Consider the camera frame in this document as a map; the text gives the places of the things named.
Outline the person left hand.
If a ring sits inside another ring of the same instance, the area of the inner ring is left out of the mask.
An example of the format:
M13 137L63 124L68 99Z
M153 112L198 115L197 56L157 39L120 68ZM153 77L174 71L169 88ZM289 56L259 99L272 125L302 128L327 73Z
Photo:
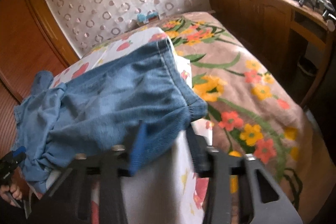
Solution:
M22 191L18 184L12 181L10 185L1 185L1 198L15 207L21 207L19 201L22 199Z

